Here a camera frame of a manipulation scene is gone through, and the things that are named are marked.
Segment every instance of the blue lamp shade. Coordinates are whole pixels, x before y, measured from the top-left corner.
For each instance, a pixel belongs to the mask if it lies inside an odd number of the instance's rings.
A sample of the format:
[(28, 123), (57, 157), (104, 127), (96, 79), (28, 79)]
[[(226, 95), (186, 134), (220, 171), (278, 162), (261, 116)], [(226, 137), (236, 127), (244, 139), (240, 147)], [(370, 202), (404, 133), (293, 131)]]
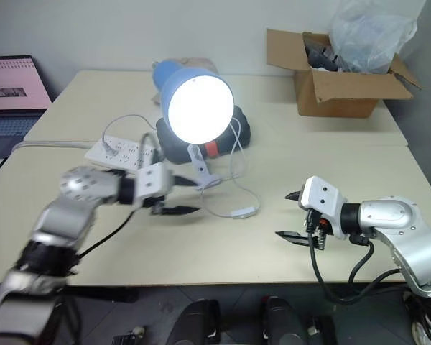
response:
[(203, 144), (220, 136), (233, 116), (233, 94), (219, 75), (174, 61), (155, 66), (164, 120), (184, 142)]

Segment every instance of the box flap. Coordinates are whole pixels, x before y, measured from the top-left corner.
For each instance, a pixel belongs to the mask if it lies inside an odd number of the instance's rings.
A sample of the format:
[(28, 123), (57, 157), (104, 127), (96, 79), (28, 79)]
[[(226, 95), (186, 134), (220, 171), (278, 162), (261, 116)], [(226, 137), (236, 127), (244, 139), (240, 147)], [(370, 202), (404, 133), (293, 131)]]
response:
[(389, 68), (389, 71), (397, 75), (400, 75), (412, 85), (418, 88), (422, 88), (418, 80), (413, 76), (412, 72), (410, 72), (407, 69), (407, 66), (404, 64), (404, 62), (401, 60), (398, 54), (394, 55), (394, 59), (393, 59), (393, 62), (391, 63), (391, 67)]
[(329, 35), (328, 34), (315, 34), (313, 32), (304, 31), (304, 38), (308, 38), (310, 40), (319, 42), (321, 45), (330, 45)]
[(360, 74), (312, 70), (316, 101), (330, 99), (411, 99), (392, 74)]
[(267, 64), (290, 70), (308, 70), (302, 34), (267, 29)]

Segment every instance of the plug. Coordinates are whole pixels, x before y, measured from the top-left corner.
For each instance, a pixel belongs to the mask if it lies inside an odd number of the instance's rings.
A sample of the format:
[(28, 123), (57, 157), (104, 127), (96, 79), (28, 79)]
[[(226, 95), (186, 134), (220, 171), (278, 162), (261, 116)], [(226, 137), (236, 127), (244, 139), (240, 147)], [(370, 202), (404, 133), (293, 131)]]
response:
[(350, 242), (352, 244), (356, 244), (358, 246), (368, 246), (369, 245), (369, 238), (352, 233), (350, 235)]
[(314, 234), (316, 228), (319, 225), (321, 219), (321, 212), (318, 212), (312, 208), (308, 209), (307, 218), (305, 219), (306, 229), (308, 233)]
[(109, 144), (107, 144), (105, 141), (102, 141), (102, 147), (111, 156), (116, 156), (118, 154), (118, 152), (119, 152), (117, 149), (114, 149)]
[(257, 209), (253, 206), (240, 208), (231, 212), (231, 218), (233, 219), (245, 219), (257, 214)]

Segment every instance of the laptop screen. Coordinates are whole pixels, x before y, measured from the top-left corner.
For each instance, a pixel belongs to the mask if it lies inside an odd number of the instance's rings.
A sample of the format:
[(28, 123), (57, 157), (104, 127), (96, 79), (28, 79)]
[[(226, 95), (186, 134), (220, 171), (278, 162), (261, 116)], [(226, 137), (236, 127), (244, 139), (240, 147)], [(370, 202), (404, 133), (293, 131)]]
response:
[(50, 104), (32, 57), (0, 57), (0, 114), (41, 113)]

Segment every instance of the red band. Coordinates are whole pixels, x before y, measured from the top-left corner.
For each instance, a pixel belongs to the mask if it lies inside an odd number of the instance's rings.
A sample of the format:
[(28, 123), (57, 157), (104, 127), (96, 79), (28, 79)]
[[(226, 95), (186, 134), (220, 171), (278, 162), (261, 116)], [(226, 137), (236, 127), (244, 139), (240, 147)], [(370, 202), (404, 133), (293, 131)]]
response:
[(218, 157), (218, 146), (215, 140), (213, 142), (207, 142), (204, 146), (206, 147), (209, 158)]

